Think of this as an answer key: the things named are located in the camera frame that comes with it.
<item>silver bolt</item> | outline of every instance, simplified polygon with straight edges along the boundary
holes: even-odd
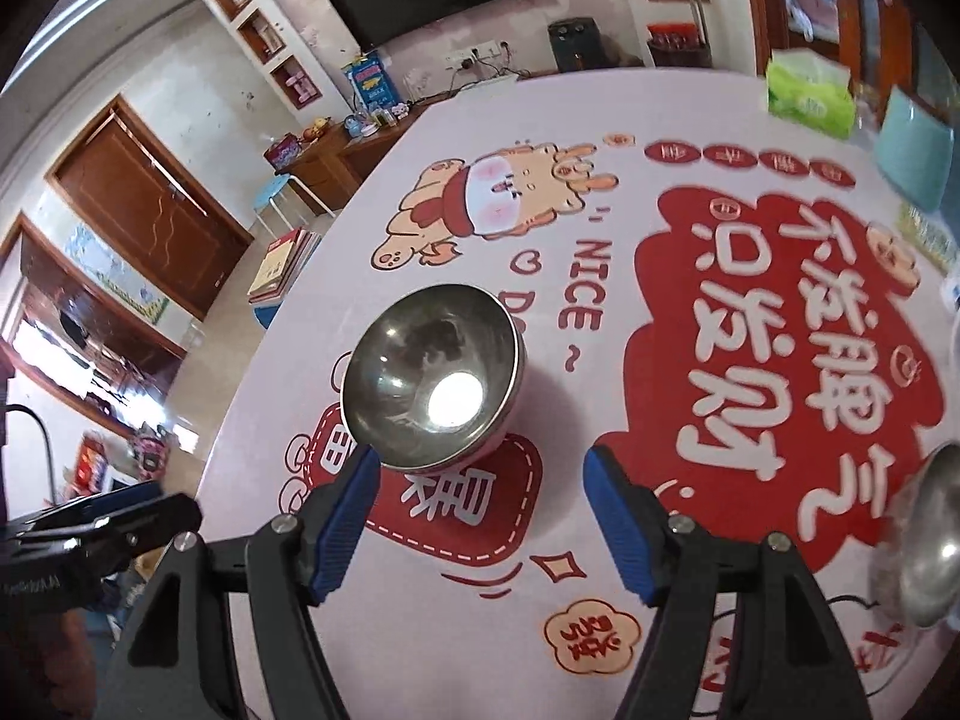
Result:
[[[176,536],[174,536],[174,549],[178,552],[186,552],[188,549],[193,549],[196,545],[197,534],[193,531],[177,533]]]
[[[693,529],[697,527],[697,523],[686,514],[674,514],[673,517],[670,517],[666,521],[666,524],[670,527],[671,531],[681,533],[682,535],[693,533]]]
[[[787,536],[786,533],[774,531],[770,533],[770,536],[767,536],[767,545],[774,552],[789,552],[790,547],[793,546],[793,541],[790,541],[790,536]]]
[[[293,514],[277,514],[270,520],[270,527],[274,533],[290,533],[296,528],[296,517]]]

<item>tiled floor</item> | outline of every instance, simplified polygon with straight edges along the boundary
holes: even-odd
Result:
[[[332,224],[332,218],[321,215],[310,226],[325,234]],[[199,436],[192,454],[174,451],[165,481],[165,487],[170,490],[191,494],[196,491],[203,465],[230,401],[266,332],[253,318],[253,311],[247,303],[247,290],[271,237],[259,224],[254,234],[256,240],[206,315],[203,342],[187,354],[167,396],[168,415]]]

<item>blue gripper pad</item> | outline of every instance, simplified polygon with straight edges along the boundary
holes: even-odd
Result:
[[[646,605],[659,605],[664,588],[656,580],[653,566],[656,565],[655,560],[659,560],[656,552],[662,546],[662,534],[648,529],[645,535],[640,520],[649,517],[644,517],[646,512],[640,512],[628,504],[632,490],[639,488],[630,484],[610,450],[594,446],[587,451],[584,457],[584,492],[587,493],[587,501],[603,532],[623,586],[640,596]]]
[[[379,492],[380,458],[367,447],[317,539],[316,569],[309,586],[317,604],[322,604],[329,593],[344,584],[347,567]]]

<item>stainless steel bowl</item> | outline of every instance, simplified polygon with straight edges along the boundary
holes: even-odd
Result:
[[[874,555],[877,600],[894,618],[929,628],[960,595],[960,445],[934,452],[888,514]]]
[[[493,295],[427,287],[360,338],[344,375],[344,422],[387,469],[436,473],[498,442],[525,362],[520,332]]]

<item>electrical outlet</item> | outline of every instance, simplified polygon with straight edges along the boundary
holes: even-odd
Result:
[[[477,55],[481,59],[493,59],[500,55],[500,44],[496,40],[488,40],[486,43],[480,43],[476,46],[457,49],[443,57],[443,66],[448,70],[454,70],[460,66],[465,59],[476,58],[473,50],[477,50]]]

